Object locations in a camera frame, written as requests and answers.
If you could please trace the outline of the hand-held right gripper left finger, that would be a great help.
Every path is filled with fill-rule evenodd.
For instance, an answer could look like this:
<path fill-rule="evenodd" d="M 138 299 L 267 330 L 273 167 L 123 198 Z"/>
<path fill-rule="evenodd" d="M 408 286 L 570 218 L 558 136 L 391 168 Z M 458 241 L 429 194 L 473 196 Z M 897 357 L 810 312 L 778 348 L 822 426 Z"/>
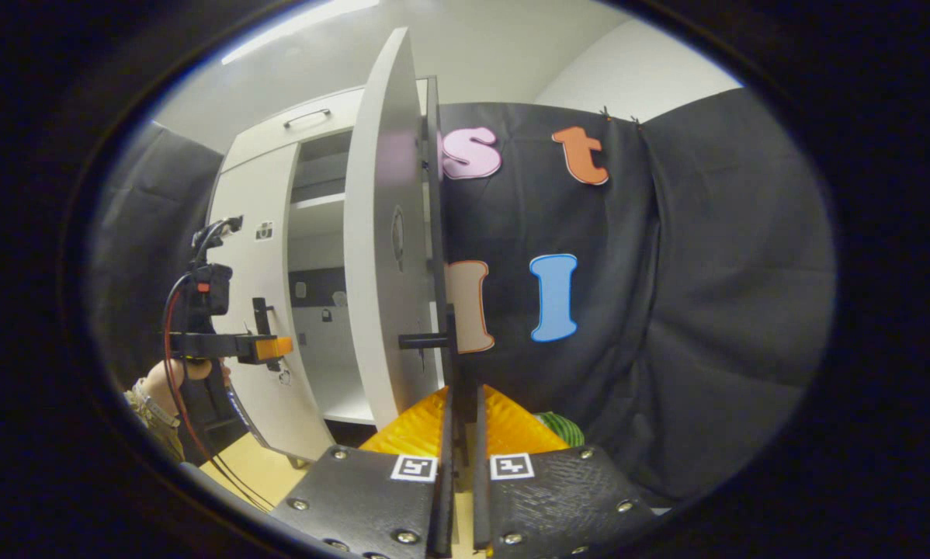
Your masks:
<path fill-rule="evenodd" d="M 359 558 L 449 558 L 453 393 L 441 388 L 359 448 L 330 446 L 271 516 Z"/>

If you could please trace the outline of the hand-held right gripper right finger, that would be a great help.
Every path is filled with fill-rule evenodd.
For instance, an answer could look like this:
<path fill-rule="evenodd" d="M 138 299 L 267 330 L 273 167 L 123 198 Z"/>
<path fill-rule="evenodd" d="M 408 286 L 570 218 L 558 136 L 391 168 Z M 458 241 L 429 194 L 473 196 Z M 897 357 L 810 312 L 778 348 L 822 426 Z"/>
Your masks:
<path fill-rule="evenodd" d="M 571 446 L 486 385 L 476 389 L 473 542 L 483 558 L 599 558 L 656 519 L 596 446 Z"/>

